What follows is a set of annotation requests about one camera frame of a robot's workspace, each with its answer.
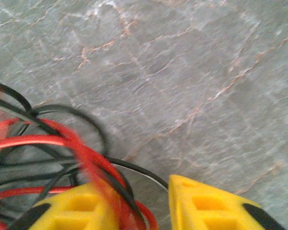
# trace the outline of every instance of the floor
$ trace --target floor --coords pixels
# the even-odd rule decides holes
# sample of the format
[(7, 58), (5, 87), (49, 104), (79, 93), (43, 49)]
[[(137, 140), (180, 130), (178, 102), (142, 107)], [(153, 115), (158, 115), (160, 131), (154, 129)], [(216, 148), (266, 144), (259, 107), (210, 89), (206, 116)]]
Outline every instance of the floor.
[[(112, 156), (245, 196), (288, 229), (288, 0), (0, 0), (0, 82), (98, 116)], [(170, 229), (167, 194), (127, 175)]]

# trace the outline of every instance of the yellow plastic object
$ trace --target yellow plastic object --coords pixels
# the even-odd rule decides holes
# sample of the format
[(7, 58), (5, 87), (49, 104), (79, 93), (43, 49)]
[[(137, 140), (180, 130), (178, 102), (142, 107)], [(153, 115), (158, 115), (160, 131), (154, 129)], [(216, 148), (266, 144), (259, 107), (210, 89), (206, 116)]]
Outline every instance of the yellow plastic object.
[(92, 184), (54, 195), (36, 206), (44, 203), (51, 204), (51, 207), (30, 230), (119, 230), (112, 209)]
[(172, 175), (169, 206), (173, 230), (264, 230), (242, 204), (258, 204), (218, 188)]

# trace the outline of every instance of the black wire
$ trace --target black wire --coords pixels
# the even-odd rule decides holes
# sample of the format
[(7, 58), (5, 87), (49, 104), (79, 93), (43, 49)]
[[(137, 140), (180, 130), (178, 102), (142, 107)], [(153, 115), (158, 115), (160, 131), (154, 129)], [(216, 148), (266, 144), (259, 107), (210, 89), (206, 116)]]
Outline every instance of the black wire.
[(33, 182), (33, 181), (50, 180), (57, 175), (58, 175), (57, 172), (53, 172), (53, 173), (47, 173), (47, 174), (17, 177), (17, 178), (13, 178), (13, 179), (9, 179), (9, 180), (0, 182), (0, 189), (3, 189), (5, 187), (7, 187), (7, 185), (11, 185), (11, 184), (13, 184), (15, 182), (19, 182), (19, 181)]
[[(7, 102), (0, 100), (0, 105), (1, 106), (6, 106), (7, 104), (8, 104)], [(47, 131), (48, 133), (50, 133), (50, 134), (54, 133), (54, 132), (59, 133), (55, 129), (53, 129), (54, 132), (51, 132), (50, 131), (52, 129), (51, 127), (49, 127), (46, 123), (41, 122), (38, 118), (34, 118), (33, 116), (28, 115), (26, 112), (24, 112), (24, 111), (22, 111), (20, 109), (17, 112), (20, 113), (20, 111), (21, 111), (21, 113), (23, 113), (23, 114), (25, 114), (27, 116), (27, 118), (28, 118), (27, 120), (29, 120), (30, 118), (33, 118), (34, 120), (38, 121), (38, 123), (42, 124), (41, 128), (43, 128), (43, 126), (45, 126), (46, 129), (44, 129), (44, 130)], [(34, 147), (36, 147), (38, 149), (43, 150), (44, 152), (47, 152), (50, 156), (54, 157), (55, 159), (60, 159), (61, 157), (63, 157), (63, 155), (61, 155), (58, 151), (56, 151), (55, 149), (53, 149), (53, 148), (51, 148), (51, 147), (49, 147), (47, 145), (35, 144), (35, 145), (31, 145), (31, 146), (34, 146)], [(13, 147), (13, 149), (9, 148), (8, 151), (6, 151), (6, 152), (4, 152), (4, 150), (3, 150), (3, 153), (1, 152), (0, 154), (8, 155), (11, 151), (16, 150), (17, 148), (18, 147)], [(79, 185), (79, 182), (78, 182), (78, 180), (76, 178), (76, 175), (74, 175), (74, 174), (72, 174), (70, 176), (70, 182), (71, 182), (71, 185), (73, 185), (73, 186)]]
[(44, 190), (39, 194), (34, 204), (44, 199), (48, 195), (49, 191), (56, 185), (56, 183), (62, 176), (64, 176), (66, 173), (71, 173), (72, 171), (74, 172), (78, 171), (78, 165), (72, 165), (66, 167), (62, 169), (59, 173), (57, 173), (56, 176), (52, 177), (52, 180), (45, 186)]
[(32, 106), (27, 101), (27, 99), (16, 90), (0, 83), (0, 92), (5, 93), (14, 98), (15, 100), (17, 100), (24, 107), (26, 111), (30, 111), (32, 109)]
[(135, 203), (134, 197), (125, 189), (110, 173), (103, 170), (110, 182), (111, 187), (124, 198), (125, 202), (131, 207), (131, 209), (136, 213), (136, 215), (142, 217), (138, 206)]
[(123, 181), (126, 185), (126, 191), (129, 193), (129, 195), (132, 197), (132, 199), (134, 199), (134, 194), (133, 194), (133, 190), (132, 190), (132, 187), (129, 183), (129, 181), (127, 180), (127, 178), (125, 177), (124, 174), (121, 173), (120, 170), (117, 170), (119, 173), (120, 173), (120, 176), (123, 178)]
[[(159, 176), (152, 173), (149, 170), (146, 170), (140, 166), (137, 166), (135, 164), (122, 161), (116, 158), (112, 157), (106, 157), (109, 162), (111, 162), (114, 165), (122, 166), (124, 168), (127, 168), (129, 170), (135, 171), (137, 173), (140, 173), (151, 180), (155, 181), (157, 184), (159, 184), (163, 189), (167, 191), (168, 184)], [(32, 161), (32, 162), (26, 162), (26, 163), (17, 163), (17, 164), (0, 164), (0, 172), (12, 172), (16, 170), (25, 170), (27, 167), (34, 167), (36, 165), (38, 166), (51, 166), (51, 165), (57, 165), (57, 164), (72, 164), (76, 163), (76, 160), (73, 157), (64, 157), (60, 160), (43, 160), (43, 161)]]
[(38, 107), (34, 107), (32, 113), (36, 116), (40, 116), (42, 114), (48, 114), (48, 113), (56, 113), (56, 112), (66, 112), (69, 114), (73, 114), (86, 122), (88, 122), (93, 128), (97, 129), (98, 134), (100, 135), (103, 149), (101, 150), (101, 154), (104, 156), (108, 156), (110, 152), (110, 145), (109, 145), (109, 139), (104, 132), (104, 127), (101, 123), (98, 122), (98, 118), (94, 115), (87, 115), (85, 112), (80, 111), (79, 109), (74, 109), (72, 107), (62, 105), (62, 104), (47, 104), (42, 105)]
[(17, 203), (15, 204), (13, 204), (12, 202), (4, 202), (3, 200), (0, 200), (0, 209), (2, 210), (7, 210), (7, 211), (9, 211), (9, 210), (13, 210), (13, 214), (14, 214), (14, 216), (20, 216), (20, 215), (22, 215), (23, 214), (23, 212), (24, 212), (24, 209), (23, 208), (21, 208), (21, 207), (19, 207), (18, 205), (17, 205)]
[(52, 134), (52, 135), (59, 135), (60, 134), (57, 130), (48, 126), (46, 123), (44, 123), (40, 119), (34, 117), (30, 113), (23, 111), (20, 108), (12, 105), (10, 103), (7, 103), (1, 99), (0, 99), (0, 110), (4, 111), (6, 113), (9, 113), (13, 116), (16, 116), (23, 121), (29, 122), (33, 126), (38, 126), (42, 130), (44, 130), (45, 132), (47, 132), (49, 134)]

